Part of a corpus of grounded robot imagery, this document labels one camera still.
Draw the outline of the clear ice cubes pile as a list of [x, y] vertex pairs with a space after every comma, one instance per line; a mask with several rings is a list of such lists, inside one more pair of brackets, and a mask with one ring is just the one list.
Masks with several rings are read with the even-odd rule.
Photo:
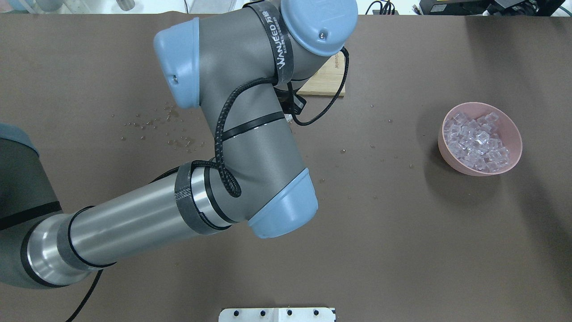
[[445, 121], [445, 144], [465, 166], [482, 173], [498, 173], [509, 165], [509, 149], [498, 134], [498, 121], [496, 112], [477, 119], [458, 112]]

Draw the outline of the bamboo cutting board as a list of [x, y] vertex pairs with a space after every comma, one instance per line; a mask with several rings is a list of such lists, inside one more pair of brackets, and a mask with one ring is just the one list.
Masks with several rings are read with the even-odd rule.
[[333, 97], [337, 93], [345, 73], [345, 57], [339, 52], [306, 81], [298, 94], [306, 96]]

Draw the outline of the pink bowl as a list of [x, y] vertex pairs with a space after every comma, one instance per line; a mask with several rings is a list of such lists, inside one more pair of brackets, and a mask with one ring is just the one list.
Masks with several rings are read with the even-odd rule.
[[499, 109], [466, 102], [445, 116], [438, 134], [444, 161], [459, 173], [488, 177], [511, 170], [520, 161], [523, 143], [514, 122]]

